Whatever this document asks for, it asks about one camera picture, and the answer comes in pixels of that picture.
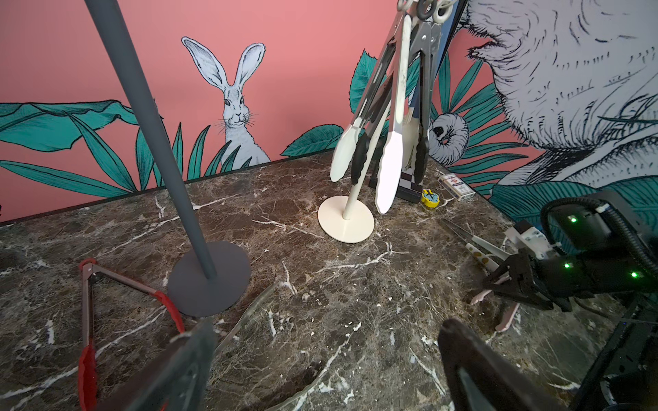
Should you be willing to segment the pink tongs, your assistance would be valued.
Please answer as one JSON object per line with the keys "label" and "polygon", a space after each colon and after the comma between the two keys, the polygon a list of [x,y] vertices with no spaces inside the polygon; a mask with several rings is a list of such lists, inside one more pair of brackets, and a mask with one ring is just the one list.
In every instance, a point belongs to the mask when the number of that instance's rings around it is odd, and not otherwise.
{"label": "pink tongs", "polygon": [[512,327],[517,312],[519,311],[520,303],[502,297],[496,297],[493,291],[485,289],[474,295],[471,298],[470,304],[471,306],[476,306],[481,305],[484,302],[495,303],[495,318],[498,320],[495,330],[498,333],[507,332]]}

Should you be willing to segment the cream steel tongs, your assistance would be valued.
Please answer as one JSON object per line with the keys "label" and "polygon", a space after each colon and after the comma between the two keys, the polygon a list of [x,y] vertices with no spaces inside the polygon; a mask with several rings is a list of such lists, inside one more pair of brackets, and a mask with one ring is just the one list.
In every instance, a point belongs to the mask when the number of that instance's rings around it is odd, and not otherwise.
{"label": "cream steel tongs", "polygon": [[332,181],[343,178],[355,154],[364,125],[370,122],[378,126],[383,120],[389,121],[375,190],[375,205],[381,214],[387,213],[392,206],[403,166],[405,90],[412,31],[411,5],[411,1],[399,1],[397,4],[398,13],[368,78],[351,124],[335,147],[330,170]]}

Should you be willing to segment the white spotted tongs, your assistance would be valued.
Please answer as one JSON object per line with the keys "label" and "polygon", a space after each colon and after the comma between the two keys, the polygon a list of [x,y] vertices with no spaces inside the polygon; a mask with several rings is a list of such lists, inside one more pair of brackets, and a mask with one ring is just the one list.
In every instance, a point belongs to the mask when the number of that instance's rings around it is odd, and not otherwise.
{"label": "white spotted tongs", "polygon": [[469,233],[447,219],[441,219],[440,222],[465,242],[467,250],[488,272],[495,272],[499,265],[511,256],[510,253],[479,236]]}

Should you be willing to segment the red steel tongs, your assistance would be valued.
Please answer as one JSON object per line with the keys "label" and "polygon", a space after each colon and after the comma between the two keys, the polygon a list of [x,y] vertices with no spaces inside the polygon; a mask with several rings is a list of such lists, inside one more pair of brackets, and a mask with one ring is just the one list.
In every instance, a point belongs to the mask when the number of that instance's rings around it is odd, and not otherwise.
{"label": "red steel tongs", "polygon": [[82,291],[82,353],[77,364],[77,394],[80,409],[94,410],[99,403],[98,358],[100,341],[106,334],[103,328],[116,323],[110,316],[121,309],[110,308],[109,300],[99,296],[101,284],[112,282],[121,285],[123,291],[131,289],[158,301],[170,315],[178,333],[185,332],[183,318],[169,296],[158,289],[102,266],[95,259],[82,260],[79,264]]}

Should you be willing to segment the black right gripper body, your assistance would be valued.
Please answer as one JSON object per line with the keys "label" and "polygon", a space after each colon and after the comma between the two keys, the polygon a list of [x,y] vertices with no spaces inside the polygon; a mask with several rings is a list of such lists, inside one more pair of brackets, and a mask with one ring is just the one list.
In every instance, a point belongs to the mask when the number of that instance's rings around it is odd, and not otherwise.
{"label": "black right gripper body", "polygon": [[574,297],[657,291],[657,277],[637,263],[625,248],[531,259],[529,267],[533,291],[562,311],[572,310]]}

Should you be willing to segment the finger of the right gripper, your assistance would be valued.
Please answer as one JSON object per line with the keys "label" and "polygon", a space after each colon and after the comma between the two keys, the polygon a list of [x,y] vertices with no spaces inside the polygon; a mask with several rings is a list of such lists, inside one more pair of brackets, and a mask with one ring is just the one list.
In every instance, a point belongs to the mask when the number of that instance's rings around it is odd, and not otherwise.
{"label": "finger of the right gripper", "polygon": [[517,253],[507,257],[500,266],[483,280],[485,288],[511,281],[518,288],[533,284],[534,273],[532,267],[532,255],[521,249]]}
{"label": "finger of the right gripper", "polygon": [[519,302],[544,311],[553,310],[553,301],[542,287],[517,287],[515,284],[486,284],[484,289],[491,290],[497,296]]}

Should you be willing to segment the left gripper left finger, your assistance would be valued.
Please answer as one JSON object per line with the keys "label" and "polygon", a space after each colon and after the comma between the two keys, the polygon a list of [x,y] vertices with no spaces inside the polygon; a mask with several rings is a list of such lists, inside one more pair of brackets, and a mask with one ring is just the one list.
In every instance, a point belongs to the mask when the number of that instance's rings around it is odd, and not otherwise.
{"label": "left gripper left finger", "polygon": [[101,401],[97,410],[198,410],[209,378],[216,334],[204,320],[173,339],[128,382]]}

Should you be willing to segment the black steel tongs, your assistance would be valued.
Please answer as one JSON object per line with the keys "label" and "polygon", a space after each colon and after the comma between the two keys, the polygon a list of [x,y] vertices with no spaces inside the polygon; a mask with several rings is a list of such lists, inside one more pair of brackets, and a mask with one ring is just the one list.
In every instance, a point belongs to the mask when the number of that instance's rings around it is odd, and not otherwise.
{"label": "black steel tongs", "polygon": [[397,13],[385,37],[384,46],[368,78],[363,95],[354,109],[350,126],[344,131],[334,154],[347,157],[332,168],[341,177],[351,163],[351,182],[356,184],[367,172],[367,150],[375,148],[387,126],[380,157],[392,159],[401,171],[411,168],[412,181],[419,185],[429,158],[429,131],[433,83],[440,65],[442,26],[452,13],[447,1],[399,1]]}

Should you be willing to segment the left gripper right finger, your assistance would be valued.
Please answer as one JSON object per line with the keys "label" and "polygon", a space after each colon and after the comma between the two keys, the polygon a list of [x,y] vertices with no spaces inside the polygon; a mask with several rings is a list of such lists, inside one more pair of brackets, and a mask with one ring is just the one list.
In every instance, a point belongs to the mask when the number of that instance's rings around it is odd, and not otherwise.
{"label": "left gripper right finger", "polygon": [[457,410],[564,410],[456,319],[445,320],[438,346]]}

